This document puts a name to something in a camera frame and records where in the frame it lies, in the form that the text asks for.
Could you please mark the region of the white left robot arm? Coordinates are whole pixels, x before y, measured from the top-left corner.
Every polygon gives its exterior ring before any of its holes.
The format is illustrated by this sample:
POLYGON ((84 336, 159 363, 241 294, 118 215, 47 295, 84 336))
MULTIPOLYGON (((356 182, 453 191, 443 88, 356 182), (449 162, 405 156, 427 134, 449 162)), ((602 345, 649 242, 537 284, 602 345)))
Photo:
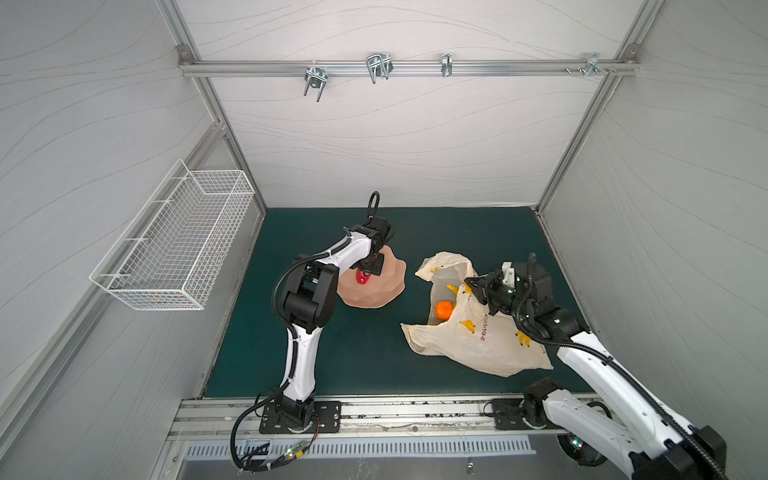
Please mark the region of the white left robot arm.
POLYGON ((350 269, 378 275, 390 223, 370 214, 345 230, 341 240, 312 255, 301 254, 281 274, 271 308, 286 328, 288 346, 283 379, 273 402, 281 424, 303 431, 311 423, 316 391, 315 364, 323 328, 336 304, 340 276, 350 269))

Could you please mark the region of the orange toy fruit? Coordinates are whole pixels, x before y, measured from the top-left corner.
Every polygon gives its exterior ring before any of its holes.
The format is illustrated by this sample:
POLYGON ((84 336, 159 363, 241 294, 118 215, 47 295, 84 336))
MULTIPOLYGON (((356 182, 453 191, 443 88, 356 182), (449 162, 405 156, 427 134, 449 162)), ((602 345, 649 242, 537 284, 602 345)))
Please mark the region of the orange toy fruit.
POLYGON ((434 307, 435 317, 439 322, 445 322, 451 318, 454 308, 451 301, 439 301, 434 307))

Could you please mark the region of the pink red toy strawberry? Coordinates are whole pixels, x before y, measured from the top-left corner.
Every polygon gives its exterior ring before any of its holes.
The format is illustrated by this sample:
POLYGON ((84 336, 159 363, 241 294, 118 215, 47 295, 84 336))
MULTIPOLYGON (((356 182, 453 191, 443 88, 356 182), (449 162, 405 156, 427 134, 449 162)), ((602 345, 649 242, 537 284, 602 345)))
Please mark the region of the pink red toy strawberry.
POLYGON ((358 269, 356 271, 356 282, 359 285, 365 285, 368 283, 369 279, 371 277, 371 274, 369 272, 363 271, 358 269))

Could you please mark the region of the cream banana-print plastic bag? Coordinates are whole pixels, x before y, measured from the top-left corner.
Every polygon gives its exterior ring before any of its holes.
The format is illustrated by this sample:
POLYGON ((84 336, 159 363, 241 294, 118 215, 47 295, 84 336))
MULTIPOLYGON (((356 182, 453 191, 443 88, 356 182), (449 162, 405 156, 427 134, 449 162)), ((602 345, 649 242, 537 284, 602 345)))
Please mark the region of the cream banana-print plastic bag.
POLYGON ((425 324, 403 324, 405 339, 417 354, 445 356, 473 370, 510 377, 524 370, 551 370, 544 346, 531 341, 502 313, 490 315, 464 283, 477 272, 467 257, 439 252, 423 260, 416 276, 432 284, 430 312, 425 324), (451 301, 451 318, 439 322, 434 307, 451 301))

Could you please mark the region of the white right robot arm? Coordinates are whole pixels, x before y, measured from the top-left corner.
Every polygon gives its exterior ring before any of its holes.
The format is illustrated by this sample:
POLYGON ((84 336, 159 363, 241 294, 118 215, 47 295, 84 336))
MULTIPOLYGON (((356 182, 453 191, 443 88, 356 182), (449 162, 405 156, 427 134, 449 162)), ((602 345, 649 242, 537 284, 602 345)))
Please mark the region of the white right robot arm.
POLYGON ((550 275, 529 255, 464 280, 490 315, 509 316, 532 341, 555 350, 562 363, 597 394, 587 405, 549 378, 530 385, 521 402, 531 428, 566 430, 566 453, 582 459, 590 447, 630 479, 723 479, 727 445, 713 428, 694 426, 666 406, 609 353, 587 323, 553 295, 550 275))

